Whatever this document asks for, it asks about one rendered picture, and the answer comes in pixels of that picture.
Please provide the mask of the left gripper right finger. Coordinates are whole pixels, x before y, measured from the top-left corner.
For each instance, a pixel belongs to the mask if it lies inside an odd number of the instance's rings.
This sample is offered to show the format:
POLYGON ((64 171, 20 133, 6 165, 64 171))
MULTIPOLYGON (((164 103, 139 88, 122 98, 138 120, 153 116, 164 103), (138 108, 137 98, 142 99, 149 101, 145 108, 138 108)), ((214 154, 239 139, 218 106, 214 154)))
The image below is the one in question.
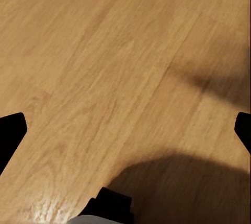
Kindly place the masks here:
POLYGON ((240 112, 234 130, 251 154, 251 114, 240 112))

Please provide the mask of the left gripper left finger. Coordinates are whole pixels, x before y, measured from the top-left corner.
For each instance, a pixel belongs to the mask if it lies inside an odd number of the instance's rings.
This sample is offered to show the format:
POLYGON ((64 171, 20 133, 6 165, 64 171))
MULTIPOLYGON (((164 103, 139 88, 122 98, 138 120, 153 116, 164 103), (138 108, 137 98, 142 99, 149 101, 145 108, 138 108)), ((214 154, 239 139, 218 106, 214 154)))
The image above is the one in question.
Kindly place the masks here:
POLYGON ((3 173, 26 132, 27 126, 22 112, 0 117, 0 174, 3 173))

